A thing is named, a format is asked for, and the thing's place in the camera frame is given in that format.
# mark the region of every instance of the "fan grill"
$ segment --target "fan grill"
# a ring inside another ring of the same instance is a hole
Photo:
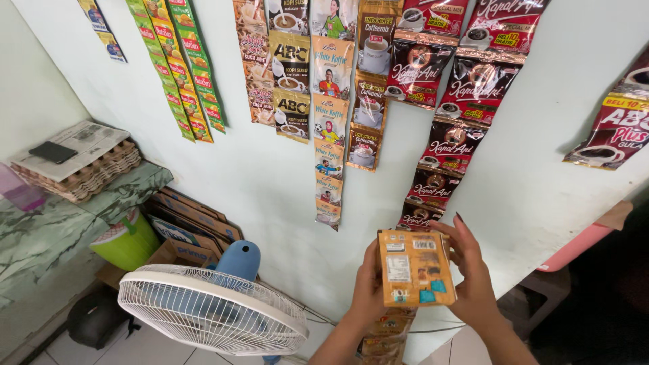
[[[216,284],[261,301],[306,324],[306,317],[296,304],[239,277],[178,265],[147,265],[136,271],[171,273]],[[118,302],[168,337],[212,351],[234,355],[288,355],[305,340],[297,331],[245,305],[177,285],[122,281]]]

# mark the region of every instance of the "green bucket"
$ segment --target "green bucket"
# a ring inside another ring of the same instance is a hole
[[[92,251],[127,271],[144,265],[159,247],[158,238],[138,208],[90,244]]]

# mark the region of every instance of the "electric fan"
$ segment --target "electric fan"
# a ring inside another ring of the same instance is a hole
[[[119,282],[117,302],[166,336],[227,355],[290,355],[309,336],[300,307],[253,280],[260,252],[234,242],[216,271],[154,264]]]

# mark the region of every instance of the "black bag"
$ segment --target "black bag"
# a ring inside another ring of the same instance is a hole
[[[133,319],[117,304],[117,292],[104,287],[72,306],[67,315],[67,331],[74,342],[99,350],[124,321],[129,321],[129,336],[133,330],[140,329],[133,324]]]

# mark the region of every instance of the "marble countertop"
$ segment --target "marble countertop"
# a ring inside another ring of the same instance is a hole
[[[171,172],[143,161],[75,205],[55,195],[30,212],[0,201],[0,310],[171,182]]]

